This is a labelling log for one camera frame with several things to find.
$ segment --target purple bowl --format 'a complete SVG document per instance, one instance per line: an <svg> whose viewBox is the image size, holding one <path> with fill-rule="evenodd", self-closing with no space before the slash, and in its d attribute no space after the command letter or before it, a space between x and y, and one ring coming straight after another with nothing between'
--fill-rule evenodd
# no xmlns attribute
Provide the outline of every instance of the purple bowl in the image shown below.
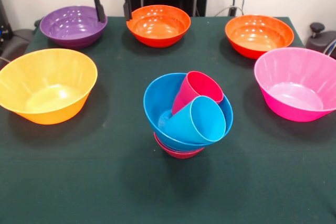
<svg viewBox="0 0 336 224"><path fill-rule="evenodd" d="M107 25L98 22L96 9L90 6L68 6L49 13L40 23L41 32L56 44L79 49L90 46Z"/></svg>

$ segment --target cup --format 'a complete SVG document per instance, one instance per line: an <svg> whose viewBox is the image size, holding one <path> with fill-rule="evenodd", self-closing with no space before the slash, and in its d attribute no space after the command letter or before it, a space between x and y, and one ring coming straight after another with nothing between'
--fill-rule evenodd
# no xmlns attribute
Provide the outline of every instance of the cup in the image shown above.
<svg viewBox="0 0 336 224"><path fill-rule="evenodd" d="M180 90L175 97L172 114L176 114L199 95L210 97L217 104L224 98L221 87L214 79L202 72L191 71L184 78Z"/></svg>
<svg viewBox="0 0 336 224"><path fill-rule="evenodd" d="M168 136L192 144L213 144L223 138L225 118L218 104L199 96L167 120L163 130Z"/></svg>

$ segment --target green tablecloth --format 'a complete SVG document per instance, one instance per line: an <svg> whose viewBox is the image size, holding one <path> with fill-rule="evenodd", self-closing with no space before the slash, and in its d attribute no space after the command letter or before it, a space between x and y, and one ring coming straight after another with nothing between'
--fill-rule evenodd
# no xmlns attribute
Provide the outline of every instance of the green tablecloth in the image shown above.
<svg viewBox="0 0 336 224"><path fill-rule="evenodd" d="M335 223L336 114L271 112L227 21L194 18L182 41L155 49L109 18L82 50L99 78L76 117L41 126L1 109L0 223ZM38 31L28 51L48 47ZM218 81L235 117L224 140L178 160L155 142L142 98L154 78L189 70Z"/></svg>

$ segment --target bowl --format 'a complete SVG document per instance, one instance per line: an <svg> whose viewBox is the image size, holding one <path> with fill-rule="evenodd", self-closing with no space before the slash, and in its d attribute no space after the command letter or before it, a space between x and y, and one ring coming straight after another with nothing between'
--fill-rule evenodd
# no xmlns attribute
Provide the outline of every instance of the bowl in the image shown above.
<svg viewBox="0 0 336 224"><path fill-rule="evenodd" d="M336 60L304 48L265 53L254 68L267 105L279 116L310 122L336 110Z"/></svg>
<svg viewBox="0 0 336 224"><path fill-rule="evenodd" d="M97 76L95 63L80 52L31 52L0 71L0 105L38 124L64 122L81 110Z"/></svg>
<svg viewBox="0 0 336 224"><path fill-rule="evenodd" d="M178 42L191 25L188 14L168 5L149 5L132 12L127 27L136 39L150 47L168 47Z"/></svg>
<svg viewBox="0 0 336 224"><path fill-rule="evenodd" d="M212 144L211 142L206 144L184 143L169 137L162 131L165 122L172 116L173 102L180 90L185 76L186 73L169 73L160 76L149 84L143 97L144 110L151 128L160 139L161 143L169 149L178 152L191 152ZM219 107L222 109L225 117L225 137L230 131L233 123L232 107L226 96L224 96Z"/></svg>
<svg viewBox="0 0 336 224"><path fill-rule="evenodd" d="M90 6L68 6L45 16L40 23L41 32L56 44L80 49L93 44L107 25L97 19L96 9Z"/></svg>
<svg viewBox="0 0 336 224"><path fill-rule="evenodd" d="M177 151L171 150L168 147L164 146L155 133L154 133L154 138L155 138L156 142L158 143L158 145L165 152L167 152L172 157L179 158L179 159L191 158L191 157L197 155L198 153L200 153L202 150L204 150L204 148L201 148L201 149L198 149L198 150L195 150L195 151L192 151L192 152L177 152Z"/></svg>
<svg viewBox="0 0 336 224"><path fill-rule="evenodd" d="M233 48L250 59L258 59L276 48L288 47L294 40L294 32L285 22L260 15L231 19L225 26L225 34Z"/></svg>

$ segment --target blue cup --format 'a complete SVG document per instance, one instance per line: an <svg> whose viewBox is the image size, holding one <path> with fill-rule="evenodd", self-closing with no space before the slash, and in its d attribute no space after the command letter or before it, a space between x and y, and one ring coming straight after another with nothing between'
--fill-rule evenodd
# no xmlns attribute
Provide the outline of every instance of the blue cup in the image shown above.
<svg viewBox="0 0 336 224"><path fill-rule="evenodd" d="M181 142L206 144L221 140L225 127L225 118L218 104L202 95L167 120L163 131Z"/></svg>

